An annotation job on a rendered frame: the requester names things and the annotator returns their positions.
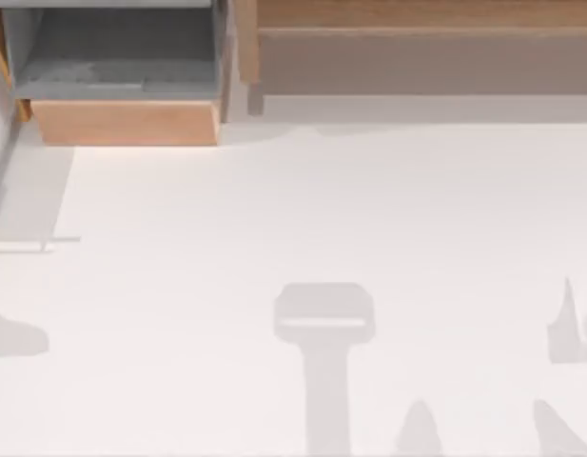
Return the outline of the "pale wooden drawer front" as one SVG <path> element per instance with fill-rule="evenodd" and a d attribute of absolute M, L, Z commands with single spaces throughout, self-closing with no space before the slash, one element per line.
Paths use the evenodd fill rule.
<path fill-rule="evenodd" d="M 42 139 L 51 146 L 215 146 L 219 101 L 33 100 Z"/>

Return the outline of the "wooden cupboard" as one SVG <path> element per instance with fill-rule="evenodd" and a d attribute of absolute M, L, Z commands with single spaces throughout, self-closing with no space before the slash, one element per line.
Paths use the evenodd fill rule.
<path fill-rule="evenodd" d="M 232 0 L 247 111 L 275 95 L 386 95 L 400 36 L 587 33 L 587 0 Z"/>

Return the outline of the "grey pulled-out drawer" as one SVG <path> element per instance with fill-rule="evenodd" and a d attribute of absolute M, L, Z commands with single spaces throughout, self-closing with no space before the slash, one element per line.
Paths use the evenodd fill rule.
<path fill-rule="evenodd" d="M 17 97 L 209 100 L 228 0 L 0 0 Z"/>

